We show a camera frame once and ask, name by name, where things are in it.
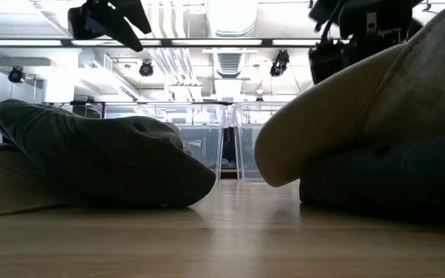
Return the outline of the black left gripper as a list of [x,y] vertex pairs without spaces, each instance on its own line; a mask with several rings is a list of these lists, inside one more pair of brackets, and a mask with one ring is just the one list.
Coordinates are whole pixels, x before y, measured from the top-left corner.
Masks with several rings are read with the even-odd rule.
[[74,39],[96,39],[109,36],[136,52],[142,44],[129,26],[128,19],[144,34],[151,32],[151,25],[140,0],[109,0],[116,10],[97,10],[107,7],[106,0],[86,0],[81,6],[67,12],[68,31]]

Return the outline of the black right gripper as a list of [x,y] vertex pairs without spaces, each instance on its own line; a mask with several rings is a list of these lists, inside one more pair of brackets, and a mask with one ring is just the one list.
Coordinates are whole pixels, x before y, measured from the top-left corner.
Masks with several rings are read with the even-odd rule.
[[413,18],[421,0],[349,0],[338,14],[340,37],[350,39],[341,48],[341,64],[351,66],[406,42],[423,24]]

